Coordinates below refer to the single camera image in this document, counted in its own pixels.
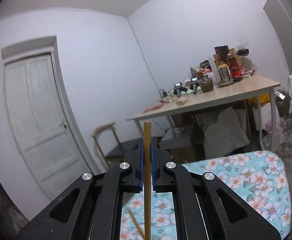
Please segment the bamboo chopstick one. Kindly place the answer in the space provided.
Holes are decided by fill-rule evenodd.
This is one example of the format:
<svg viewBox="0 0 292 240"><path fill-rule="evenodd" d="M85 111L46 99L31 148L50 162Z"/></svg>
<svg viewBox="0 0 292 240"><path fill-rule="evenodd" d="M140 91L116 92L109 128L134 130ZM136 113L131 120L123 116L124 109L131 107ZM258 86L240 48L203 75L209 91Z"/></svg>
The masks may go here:
<svg viewBox="0 0 292 240"><path fill-rule="evenodd" d="M151 239L151 122L144 122L144 229Z"/></svg>

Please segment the glass jar on table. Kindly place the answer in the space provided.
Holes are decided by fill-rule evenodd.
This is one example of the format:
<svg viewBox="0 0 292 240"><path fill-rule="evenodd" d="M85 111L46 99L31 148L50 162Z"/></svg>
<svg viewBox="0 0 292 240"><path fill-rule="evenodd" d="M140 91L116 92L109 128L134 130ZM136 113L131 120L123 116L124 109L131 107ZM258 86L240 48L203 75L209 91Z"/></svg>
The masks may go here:
<svg viewBox="0 0 292 240"><path fill-rule="evenodd" d="M214 89L213 81L207 75L201 77L198 84L199 84L199 87L201 88L203 93L210 92Z"/></svg>

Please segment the white door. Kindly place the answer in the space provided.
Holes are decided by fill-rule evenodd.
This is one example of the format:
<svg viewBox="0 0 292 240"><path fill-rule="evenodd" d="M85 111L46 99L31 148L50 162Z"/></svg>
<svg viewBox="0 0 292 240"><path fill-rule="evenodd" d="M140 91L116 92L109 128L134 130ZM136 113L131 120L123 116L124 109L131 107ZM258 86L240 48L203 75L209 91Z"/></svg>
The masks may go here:
<svg viewBox="0 0 292 240"><path fill-rule="evenodd" d="M40 189L52 200L90 168L62 108L51 55L6 64L4 90L18 149Z"/></svg>

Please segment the yellow bag under table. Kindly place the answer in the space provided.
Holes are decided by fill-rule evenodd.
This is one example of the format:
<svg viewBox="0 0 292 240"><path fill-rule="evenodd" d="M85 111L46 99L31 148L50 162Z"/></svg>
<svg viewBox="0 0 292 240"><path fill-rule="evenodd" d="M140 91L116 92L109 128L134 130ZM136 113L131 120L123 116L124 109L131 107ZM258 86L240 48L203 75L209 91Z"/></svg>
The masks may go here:
<svg viewBox="0 0 292 240"><path fill-rule="evenodd" d="M260 107L263 107L264 105L270 103L270 101L271 101L270 94L262 94L247 99L247 103L250 105L250 107L254 109L258 109L259 108L258 105L260 105Z"/></svg>

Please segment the red bottle on table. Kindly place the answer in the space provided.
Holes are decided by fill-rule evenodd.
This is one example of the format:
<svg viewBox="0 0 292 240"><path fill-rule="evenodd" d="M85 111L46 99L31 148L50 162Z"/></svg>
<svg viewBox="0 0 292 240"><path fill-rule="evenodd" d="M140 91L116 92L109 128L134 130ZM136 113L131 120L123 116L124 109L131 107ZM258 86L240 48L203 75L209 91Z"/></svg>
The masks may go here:
<svg viewBox="0 0 292 240"><path fill-rule="evenodd" d="M230 52L227 53L227 64L233 80L235 82L240 82L242 80L242 75L240 72L239 64L237 62L237 59Z"/></svg>

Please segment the wooden chair dark seat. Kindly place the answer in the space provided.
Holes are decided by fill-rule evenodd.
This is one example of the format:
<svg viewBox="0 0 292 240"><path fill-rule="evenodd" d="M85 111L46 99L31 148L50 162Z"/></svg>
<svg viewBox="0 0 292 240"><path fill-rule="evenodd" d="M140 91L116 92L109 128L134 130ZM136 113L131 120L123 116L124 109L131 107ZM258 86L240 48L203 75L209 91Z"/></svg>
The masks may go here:
<svg viewBox="0 0 292 240"><path fill-rule="evenodd" d="M138 148L139 139L120 140L116 130L116 123L110 122L98 126L92 133L95 146L107 168L124 160L127 152Z"/></svg>

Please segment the floral blue tablecloth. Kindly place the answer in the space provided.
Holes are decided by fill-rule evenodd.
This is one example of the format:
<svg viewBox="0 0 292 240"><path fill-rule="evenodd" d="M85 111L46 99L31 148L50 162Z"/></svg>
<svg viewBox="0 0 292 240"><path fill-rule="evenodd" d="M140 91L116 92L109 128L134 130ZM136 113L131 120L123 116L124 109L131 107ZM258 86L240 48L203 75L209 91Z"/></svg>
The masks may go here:
<svg viewBox="0 0 292 240"><path fill-rule="evenodd" d="M291 227L290 191L284 163L271 151L254 151L184 165L192 173L213 172L285 238ZM152 193L151 238L176 239L171 193Z"/></svg>

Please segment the wooden dining table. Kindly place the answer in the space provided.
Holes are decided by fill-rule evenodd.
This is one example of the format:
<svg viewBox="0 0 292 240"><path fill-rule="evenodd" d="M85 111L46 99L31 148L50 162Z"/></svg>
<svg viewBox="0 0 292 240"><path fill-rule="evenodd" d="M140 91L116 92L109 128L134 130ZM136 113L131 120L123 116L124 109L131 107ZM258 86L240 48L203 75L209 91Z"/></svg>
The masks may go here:
<svg viewBox="0 0 292 240"><path fill-rule="evenodd" d="M280 87L280 83L262 76L253 75L250 78L243 79L232 85L225 87L215 87L214 90L207 93L197 93L186 95L188 101L181 106L175 103L165 103L163 107L155 109L147 113L138 113L137 115L127 118L128 121L133 121L137 127L139 135L143 135L141 126L142 120L150 120L153 118L165 117L170 127L172 127L171 116L180 113L198 111L209 107L224 105L248 98L258 98L262 94L269 94L271 100L271 151L276 147L275 133L277 130L276 121L276 103L274 89Z"/></svg>

